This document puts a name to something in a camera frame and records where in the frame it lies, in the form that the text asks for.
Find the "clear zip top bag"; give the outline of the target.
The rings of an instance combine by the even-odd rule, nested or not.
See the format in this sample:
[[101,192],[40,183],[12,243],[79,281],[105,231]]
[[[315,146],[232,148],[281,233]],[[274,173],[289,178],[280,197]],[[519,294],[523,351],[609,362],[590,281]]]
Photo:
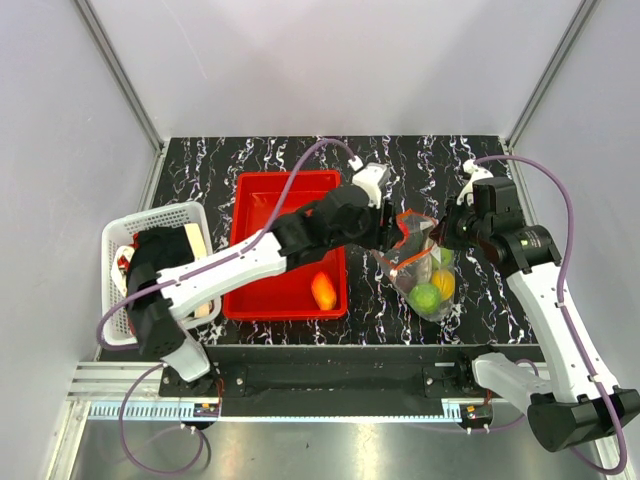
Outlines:
[[456,278],[454,253],[439,245],[431,233],[439,222],[405,211],[395,216],[402,237],[374,257],[383,274],[409,307],[422,319],[440,323],[453,308]]

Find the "orange fake mango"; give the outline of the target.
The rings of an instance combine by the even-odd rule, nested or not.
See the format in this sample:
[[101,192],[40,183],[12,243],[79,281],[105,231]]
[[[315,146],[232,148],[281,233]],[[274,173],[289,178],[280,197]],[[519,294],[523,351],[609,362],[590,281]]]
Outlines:
[[318,272],[311,282],[311,293],[318,308],[322,311],[332,310],[337,303],[337,293],[329,276]]

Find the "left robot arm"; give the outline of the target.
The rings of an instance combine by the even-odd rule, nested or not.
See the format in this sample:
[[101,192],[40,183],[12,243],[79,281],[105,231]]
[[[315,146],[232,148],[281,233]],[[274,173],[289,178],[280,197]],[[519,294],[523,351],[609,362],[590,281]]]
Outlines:
[[276,217],[243,242],[203,258],[196,258],[182,227],[137,233],[126,277],[126,312],[139,353],[171,366],[193,395],[208,394],[216,372],[181,320],[211,300],[317,263],[345,245],[390,250],[405,234],[392,203],[374,200],[373,192],[339,186]]

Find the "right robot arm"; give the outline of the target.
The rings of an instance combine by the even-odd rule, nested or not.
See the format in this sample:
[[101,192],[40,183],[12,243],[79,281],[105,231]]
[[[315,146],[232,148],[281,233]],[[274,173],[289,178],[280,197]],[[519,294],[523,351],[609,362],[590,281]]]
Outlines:
[[549,372],[543,380],[490,349],[454,371],[460,393],[498,394],[550,452],[611,436],[638,416],[638,391],[621,388],[599,356],[559,277],[558,248],[546,228],[526,225],[512,180],[470,180],[430,236],[449,250],[482,251],[528,317]]

